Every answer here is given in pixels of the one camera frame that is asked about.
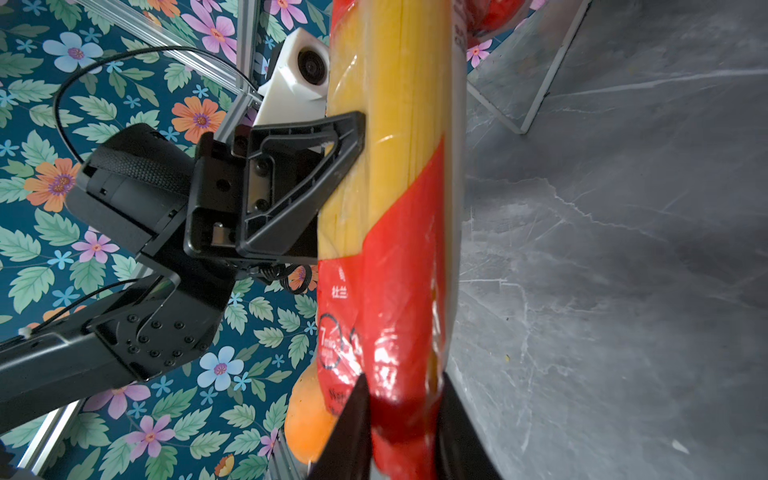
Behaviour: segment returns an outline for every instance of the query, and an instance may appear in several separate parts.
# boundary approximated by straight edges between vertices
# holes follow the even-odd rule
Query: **small blue flower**
[[[4,144],[0,145],[0,157],[4,157],[8,154],[9,157],[15,157],[14,150],[18,150],[18,145],[11,145],[10,140],[6,140]]]
[[[160,130],[160,135],[164,136],[165,139],[168,141],[174,141],[174,142],[179,141],[176,139],[176,137],[179,136],[179,132],[174,131],[173,125],[169,125],[168,130]]]
[[[100,33],[96,33],[93,27],[90,27],[88,31],[80,30],[80,35],[83,35],[85,41],[92,41],[98,43],[98,39],[101,37]]]
[[[131,110],[133,110],[134,107],[140,107],[141,106],[141,104],[139,103],[139,99],[138,98],[133,98],[130,95],[125,95],[125,101],[123,103],[126,104],[126,105],[130,105],[131,106]]]
[[[128,415],[132,415],[135,419],[138,419],[142,413],[147,411],[147,409],[144,408],[144,404],[146,404],[146,402],[134,402],[134,408],[128,410]]]
[[[70,306],[72,304],[72,300],[77,300],[79,295],[74,292],[74,287],[72,285],[69,286],[69,288],[66,289],[66,291],[62,292],[61,290],[54,290],[53,296],[58,298],[55,302],[53,302],[53,306],[59,306],[62,303],[64,306]]]
[[[197,95],[198,98],[207,97],[208,96],[208,89],[201,87],[199,84],[195,85],[197,89],[192,90],[192,93]]]
[[[243,374],[243,378],[240,378],[239,376],[235,375],[235,392],[237,390],[243,390],[245,392],[246,383],[250,383],[250,379],[248,378],[248,372],[245,372]]]
[[[122,61],[111,61],[107,63],[107,73],[112,73],[113,71],[116,71],[117,73],[120,73],[123,71],[121,68],[124,65],[124,62]]]
[[[18,47],[16,47],[16,50],[23,50],[27,53],[32,53],[32,50],[35,50],[37,48],[36,45],[32,44],[32,40],[16,40],[16,43],[18,44]]]
[[[211,405],[214,404],[214,396],[217,396],[219,392],[214,392],[213,386],[208,389],[207,392],[203,391],[200,392],[200,396],[203,397],[203,402],[201,403],[202,406],[205,406],[205,402],[210,403]]]
[[[18,105],[14,98],[16,98],[16,94],[9,94],[0,88],[0,108],[5,108],[8,104]]]
[[[237,305],[238,303],[243,301],[243,294],[242,293],[231,293],[230,294],[230,301],[227,302],[229,305]]]
[[[34,2],[30,2],[29,0],[22,0],[22,3],[25,6],[22,8],[25,12],[33,12],[36,16],[40,16],[40,12],[47,12],[48,9],[46,7],[42,6],[43,1],[42,0],[35,0]]]
[[[69,258],[72,255],[72,252],[65,252],[62,255],[61,250],[56,250],[53,254],[56,258],[51,258],[48,261],[48,265],[58,265],[59,270],[63,270],[67,266],[67,263],[74,263],[74,260]]]
[[[173,380],[166,380],[165,375],[160,377],[159,383],[153,383],[150,385],[151,389],[156,389],[157,393],[155,394],[156,397],[162,396],[163,393],[170,393],[170,389],[168,388],[174,381]]]

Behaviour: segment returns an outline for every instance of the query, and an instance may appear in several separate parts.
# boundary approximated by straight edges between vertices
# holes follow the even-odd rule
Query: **gray marble surface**
[[[766,25],[594,0],[527,136],[469,105],[449,371],[505,478],[768,478]]]

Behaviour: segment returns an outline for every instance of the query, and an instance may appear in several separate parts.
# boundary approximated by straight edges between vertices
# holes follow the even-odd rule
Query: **blue flower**
[[[111,61],[107,63],[107,73],[112,73],[113,71],[120,73],[121,71],[123,71],[123,69],[121,68],[123,64],[124,62],[122,61]]]
[[[18,105],[14,98],[16,98],[16,94],[9,94],[0,88],[0,108],[5,108],[8,104]]]
[[[0,145],[0,157],[4,157],[5,154],[8,154],[9,157],[15,157],[14,150],[18,150],[18,145],[11,145],[11,141],[6,140],[4,144]]]
[[[70,306],[72,304],[72,300],[77,300],[79,295],[74,292],[74,287],[72,285],[69,286],[69,288],[66,289],[66,291],[62,292],[61,290],[54,290],[53,296],[57,297],[58,300],[53,302],[53,306],[59,306],[62,303],[64,306]]]
[[[150,385],[151,389],[156,389],[157,393],[155,394],[156,397],[162,396],[163,393],[170,393],[170,389],[168,388],[170,384],[172,384],[173,380],[166,380],[165,375],[160,377],[160,383],[153,383]]]
[[[214,392],[213,386],[211,386],[208,391],[200,392],[200,396],[203,397],[203,402],[201,403],[202,406],[205,406],[205,402],[210,403],[211,405],[214,404],[214,396],[217,396],[219,392]]]
[[[230,301],[227,302],[229,305],[237,305],[238,303],[243,301],[243,294],[242,293],[231,293],[230,294]]]
[[[203,88],[200,85],[195,85],[195,87],[197,87],[197,89],[192,90],[192,93],[197,95],[198,98],[202,98],[202,97],[207,97],[208,96],[208,89],[207,88]]]
[[[43,1],[42,0],[35,0],[34,2],[30,2],[29,0],[22,0],[22,3],[25,6],[22,8],[25,12],[33,12],[38,17],[40,16],[40,12],[47,12],[48,9],[46,7],[42,6]]]
[[[169,125],[168,130],[160,130],[160,135],[164,136],[168,141],[179,141],[176,139],[179,136],[179,132],[174,131],[173,125]]]
[[[85,41],[92,41],[98,43],[98,39],[101,37],[100,33],[96,33],[93,27],[90,27],[88,31],[80,30],[80,35],[85,37]]]
[[[147,411],[146,408],[144,408],[144,404],[146,402],[134,402],[134,408],[128,410],[128,415],[132,415],[135,419],[138,419],[142,413],[145,413]]]
[[[131,110],[133,110],[134,107],[140,107],[141,106],[141,104],[139,103],[139,99],[138,98],[133,98],[130,95],[125,95],[125,101],[123,103],[126,104],[126,105],[130,105],[131,106]]]
[[[24,50],[27,53],[32,53],[32,50],[35,50],[37,46],[32,44],[32,40],[16,40],[16,43],[18,44],[18,47],[16,47],[16,50]]]
[[[74,260],[69,258],[72,255],[72,252],[65,252],[64,255],[61,254],[61,250],[56,250],[53,253],[56,258],[51,258],[48,261],[48,265],[58,265],[59,270],[63,270],[67,263],[74,263]]]
[[[243,374],[243,378],[240,378],[239,376],[235,375],[235,392],[237,390],[243,390],[245,392],[246,383],[250,383],[250,379],[248,378],[248,372],[245,372]]]

